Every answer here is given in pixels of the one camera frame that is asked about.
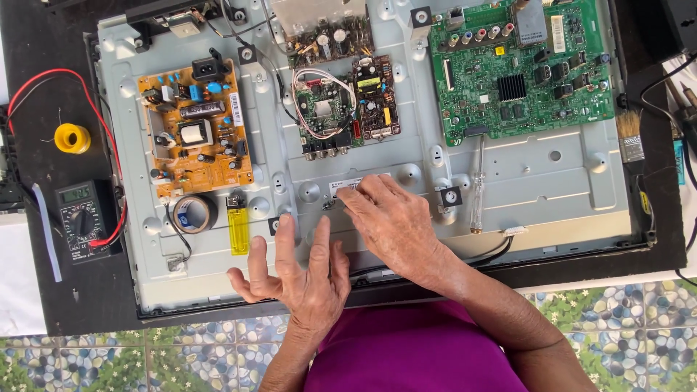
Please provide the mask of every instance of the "digital multimeter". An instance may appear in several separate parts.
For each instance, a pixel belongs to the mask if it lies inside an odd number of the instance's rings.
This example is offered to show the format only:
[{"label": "digital multimeter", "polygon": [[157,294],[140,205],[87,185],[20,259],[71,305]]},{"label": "digital multimeter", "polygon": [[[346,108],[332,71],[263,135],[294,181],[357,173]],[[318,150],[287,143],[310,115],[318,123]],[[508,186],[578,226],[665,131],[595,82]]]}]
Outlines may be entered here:
[{"label": "digital multimeter", "polygon": [[96,249],[89,245],[92,240],[109,238],[114,230],[116,216],[109,185],[108,181],[87,181],[56,191],[73,264],[111,256],[114,247],[121,249],[118,242]]}]

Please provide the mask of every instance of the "hand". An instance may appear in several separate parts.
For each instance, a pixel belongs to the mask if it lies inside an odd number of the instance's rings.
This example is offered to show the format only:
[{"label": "hand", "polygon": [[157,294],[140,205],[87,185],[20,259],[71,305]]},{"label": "hand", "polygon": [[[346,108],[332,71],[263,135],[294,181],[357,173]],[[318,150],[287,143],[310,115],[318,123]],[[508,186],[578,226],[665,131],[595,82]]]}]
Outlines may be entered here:
[{"label": "hand", "polygon": [[356,190],[340,188],[337,196],[368,250],[397,275],[433,289],[448,249],[436,238],[426,199],[387,174],[366,176]]},{"label": "hand", "polygon": [[351,291],[349,258],[342,250],[341,241],[334,241],[330,246],[330,222],[323,216],[315,230],[307,270],[303,271],[295,259],[295,231],[293,216],[281,215],[276,231],[278,278],[268,275],[266,240],[261,236],[252,239],[247,258],[250,279],[245,280],[238,268],[229,269],[227,275],[245,301],[254,303],[267,298],[281,301],[291,311],[289,329],[298,329],[300,335],[321,340],[339,319]]}]

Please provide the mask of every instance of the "orange circuit board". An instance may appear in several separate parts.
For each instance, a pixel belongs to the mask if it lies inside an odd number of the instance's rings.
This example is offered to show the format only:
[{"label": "orange circuit board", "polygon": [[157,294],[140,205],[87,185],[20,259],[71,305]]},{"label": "orange circuit board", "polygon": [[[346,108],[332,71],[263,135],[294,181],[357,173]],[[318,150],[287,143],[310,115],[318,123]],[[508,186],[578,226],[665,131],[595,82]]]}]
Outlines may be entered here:
[{"label": "orange circuit board", "polygon": [[193,68],[138,79],[159,198],[254,182],[233,61],[224,80],[194,80]]}]

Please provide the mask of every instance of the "blue capacitor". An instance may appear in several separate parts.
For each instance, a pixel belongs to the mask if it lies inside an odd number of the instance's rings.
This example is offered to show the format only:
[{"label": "blue capacitor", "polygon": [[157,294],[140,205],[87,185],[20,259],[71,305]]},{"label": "blue capacitor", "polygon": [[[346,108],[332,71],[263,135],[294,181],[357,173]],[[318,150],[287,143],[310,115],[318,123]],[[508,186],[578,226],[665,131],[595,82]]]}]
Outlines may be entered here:
[{"label": "blue capacitor", "polygon": [[198,84],[189,86],[189,95],[194,102],[202,103],[204,101],[204,90]]},{"label": "blue capacitor", "polygon": [[208,83],[208,86],[206,88],[214,94],[222,93],[222,86],[220,85],[220,83],[217,82]]}]

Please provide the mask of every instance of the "black tape roll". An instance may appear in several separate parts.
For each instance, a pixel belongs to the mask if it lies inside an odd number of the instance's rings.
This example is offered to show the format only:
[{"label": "black tape roll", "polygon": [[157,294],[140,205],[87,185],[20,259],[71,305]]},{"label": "black tape roll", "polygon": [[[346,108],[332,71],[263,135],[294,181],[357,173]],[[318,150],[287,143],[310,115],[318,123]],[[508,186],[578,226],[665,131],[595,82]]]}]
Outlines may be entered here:
[{"label": "black tape roll", "polygon": [[[201,208],[203,220],[190,216],[189,208]],[[205,196],[184,196],[174,205],[174,224],[186,234],[198,234],[210,230],[217,222],[217,205]]]}]

